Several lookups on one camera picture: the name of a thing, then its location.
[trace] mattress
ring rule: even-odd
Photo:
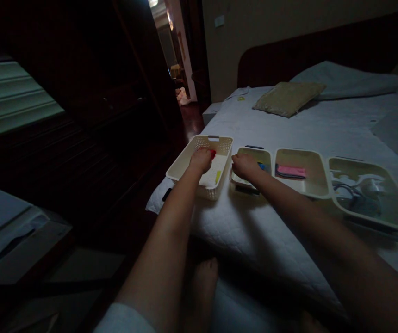
[[[341,156],[387,168],[398,181],[398,156],[375,137],[370,128],[398,109],[398,93],[368,98],[312,101],[290,119],[252,110],[271,87],[240,88],[227,98],[203,135],[231,136],[233,153],[245,145],[318,151],[324,158]],[[261,197],[251,200],[230,188],[228,175],[218,201],[197,199],[192,234],[218,251],[261,274],[298,288],[332,311],[345,311],[326,279],[283,223]],[[158,213],[162,197],[173,184],[164,179],[155,189],[147,210]],[[351,229],[398,271],[398,241],[358,225]]]

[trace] red object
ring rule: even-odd
[[[214,149],[207,149],[207,150],[211,151],[211,160],[213,160],[216,157],[216,150]]]

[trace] beige cushion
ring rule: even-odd
[[[290,118],[326,88],[322,83],[280,82],[263,94],[252,109]]]

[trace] plastic basket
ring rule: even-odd
[[[170,166],[166,172],[166,176],[176,183],[189,166],[191,156],[196,150],[199,148],[214,149],[216,150],[216,157],[211,162],[210,170],[202,175],[196,194],[207,200],[216,201],[224,185],[223,178],[227,174],[231,164],[232,145],[232,137],[196,135]],[[221,171],[221,175],[216,183],[218,171]]]
[[[306,178],[304,180],[284,179],[275,176],[277,180],[295,191],[313,199],[329,199],[331,197],[327,170],[319,153],[304,149],[280,148],[276,151],[274,164],[305,169]]]
[[[268,174],[272,174],[272,155],[268,150],[265,150],[263,147],[257,147],[257,146],[245,146],[245,147],[240,147],[237,150],[238,154],[248,154],[253,156],[257,162],[260,162],[265,165],[265,171]],[[233,170],[230,171],[229,174],[230,182],[234,184],[234,189],[237,192],[242,192],[245,194],[249,195],[259,195],[259,191],[251,185],[248,181],[243,180],[239,178],[238,176],[235,175]]]
[[[352,180],[358,180],[360,175],[370,173],[384,178],[384,193],[380,195],[382,212],[378,217],[370,217],[345,209],[338,203],[334,193],[332,194],[331,199],[336,208],[338,208],[345,217],[369,221],[371,222],[371,226],[373,226],[373,224],[378,224],[384,228],[398,230],[398,183],[390,172],[376,164],[342,157],[331,157],[329,158],[328,163],[330,170],[341,170]]]

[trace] hand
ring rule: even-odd
[[[258,162],[251,155],[236,154],[231,159],[233,160],[233,172],[244,180],[250,181],[249,178],[262,171]]]
[[[200,170],[202,174],[206,173],[211,167],[211,152],[207,149],[195,151],[190,159],[190,167]]]

